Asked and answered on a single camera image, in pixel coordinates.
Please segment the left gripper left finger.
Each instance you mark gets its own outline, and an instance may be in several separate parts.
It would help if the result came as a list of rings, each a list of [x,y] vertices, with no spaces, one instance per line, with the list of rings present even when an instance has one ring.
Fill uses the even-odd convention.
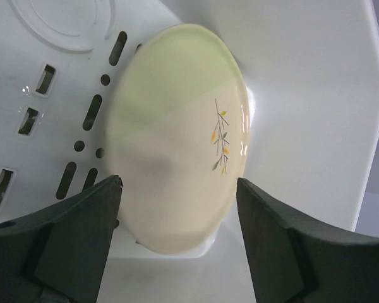
[[[0,223],[0,302],[96,302],[122,193],[111,175]]]

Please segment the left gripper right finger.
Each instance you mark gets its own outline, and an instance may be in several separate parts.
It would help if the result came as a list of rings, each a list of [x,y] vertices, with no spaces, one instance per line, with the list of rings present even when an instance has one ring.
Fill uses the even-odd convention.
[[[236,201],[257,302],[379,302],[379,238],[317,220],[244,178]]]

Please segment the cream green leaf plate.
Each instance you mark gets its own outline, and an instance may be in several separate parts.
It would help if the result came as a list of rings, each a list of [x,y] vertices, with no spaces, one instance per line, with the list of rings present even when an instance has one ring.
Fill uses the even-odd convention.
[[[119,216],[161,254],[203,244],[231,208],[250,137],[246,85],[207,28],[167,28],[135,53],[105,117],[105,167],[119,175]]]

